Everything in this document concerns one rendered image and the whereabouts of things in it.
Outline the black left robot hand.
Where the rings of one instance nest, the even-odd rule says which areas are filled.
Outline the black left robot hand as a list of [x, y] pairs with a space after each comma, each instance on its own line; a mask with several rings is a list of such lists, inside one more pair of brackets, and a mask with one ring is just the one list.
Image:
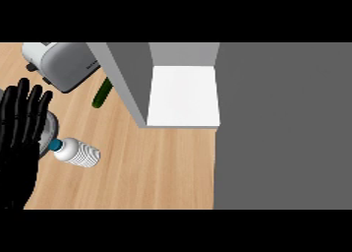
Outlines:
[[0, 99], [0, 210], [22, 210], [34, 192], [52, 91], [22, 78]]

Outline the dark grey cabinet door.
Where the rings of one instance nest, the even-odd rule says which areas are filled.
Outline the dark grey cabinet door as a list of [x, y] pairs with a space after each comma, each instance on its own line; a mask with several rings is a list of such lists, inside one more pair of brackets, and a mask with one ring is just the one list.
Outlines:
[[352, 209], [352, 43], [224, 43], [218, 209]]

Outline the grey white toaster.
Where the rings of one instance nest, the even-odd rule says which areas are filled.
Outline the grey white toaster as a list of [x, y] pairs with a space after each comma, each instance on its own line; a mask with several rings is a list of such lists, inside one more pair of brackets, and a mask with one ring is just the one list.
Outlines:
[[38, 72], [44, 82], [69, 93], [100, 68], [84, 42], [24, 42], [27, 70]]

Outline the white water bottle blue cap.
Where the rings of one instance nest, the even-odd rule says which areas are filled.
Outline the white water bottle blue cap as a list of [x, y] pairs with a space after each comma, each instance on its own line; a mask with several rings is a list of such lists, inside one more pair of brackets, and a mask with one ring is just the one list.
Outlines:
[[100, 151], [74, 138], [53, 139], [47, 149], [59, 161], [81, 167], [93, 167], [100, 160]]

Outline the green cucumber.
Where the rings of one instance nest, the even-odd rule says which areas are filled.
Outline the green cucumber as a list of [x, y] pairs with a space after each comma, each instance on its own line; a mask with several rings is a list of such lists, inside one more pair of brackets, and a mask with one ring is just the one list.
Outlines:
[[112, 83], [109, 81], [109, 79], [105, 79], [100, 88], [94, 94], [93, 100], [91, 100], [91, 106], [94, 108], [99, 108], [106, 100], [108, 94], [111, 92], [112, 89]]

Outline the grey open cabinet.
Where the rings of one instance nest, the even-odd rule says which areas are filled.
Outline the grey open cabinet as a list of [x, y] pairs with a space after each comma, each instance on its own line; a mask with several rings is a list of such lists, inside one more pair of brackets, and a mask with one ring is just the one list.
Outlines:
[[90, 42], [140, 128], [220, 126], [215, 42]]

